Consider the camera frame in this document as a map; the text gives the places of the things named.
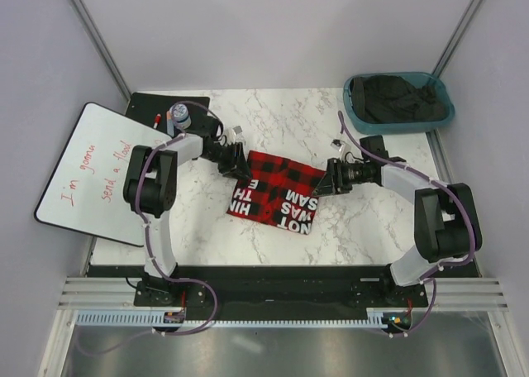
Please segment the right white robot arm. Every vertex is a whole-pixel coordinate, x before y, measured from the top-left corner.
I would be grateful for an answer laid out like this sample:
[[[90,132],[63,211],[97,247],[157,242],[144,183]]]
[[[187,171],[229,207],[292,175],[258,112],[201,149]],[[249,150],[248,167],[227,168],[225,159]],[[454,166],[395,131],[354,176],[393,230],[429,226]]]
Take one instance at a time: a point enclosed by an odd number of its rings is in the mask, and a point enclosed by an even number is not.
[[[408,287],[424,283],[446,267],[464,265],[483,243],[474,198],[467,184],[446,184],[412,168],[405,159],[390,156],[382,136],[360,140],[359,158],[350,144],[335,139],[339,157],[326,163],[323,178],[313,190],[317,198],[347,194],[356,185],[377,184],[413,206],[414,244],[384,267],[378,286],[380,299],[398,305]]]

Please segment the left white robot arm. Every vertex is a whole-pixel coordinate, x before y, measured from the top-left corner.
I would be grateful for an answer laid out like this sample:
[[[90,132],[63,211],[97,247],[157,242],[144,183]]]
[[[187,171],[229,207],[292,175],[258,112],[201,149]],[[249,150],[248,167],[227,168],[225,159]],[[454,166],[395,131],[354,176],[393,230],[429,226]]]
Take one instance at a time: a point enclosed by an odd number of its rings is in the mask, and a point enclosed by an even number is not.
[[[150,295],[163,305],[179,301],[182,283],[176,278],[178,262],[172,250],[169,211],[177,195],[178,168],[203,158],[217,165],[231,179],[250,179],[240,126],[225,129],[219,120],[204,131],[181,130],[158,146],[135,146],[123,186],[123,198],[142,220],[145,266],[136,295]]]

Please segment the red black plaid shirt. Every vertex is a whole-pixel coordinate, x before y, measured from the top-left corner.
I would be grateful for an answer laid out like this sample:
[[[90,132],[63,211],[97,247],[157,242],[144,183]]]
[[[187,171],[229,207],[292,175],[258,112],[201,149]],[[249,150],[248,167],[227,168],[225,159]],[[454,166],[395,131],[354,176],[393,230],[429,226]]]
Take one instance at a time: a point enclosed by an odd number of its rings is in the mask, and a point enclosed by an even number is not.
[[[325,172],[253,150],[247,162],[252,179],[236,183],[226,213],[300,235],[310,234],[318,207],[312,192]]]

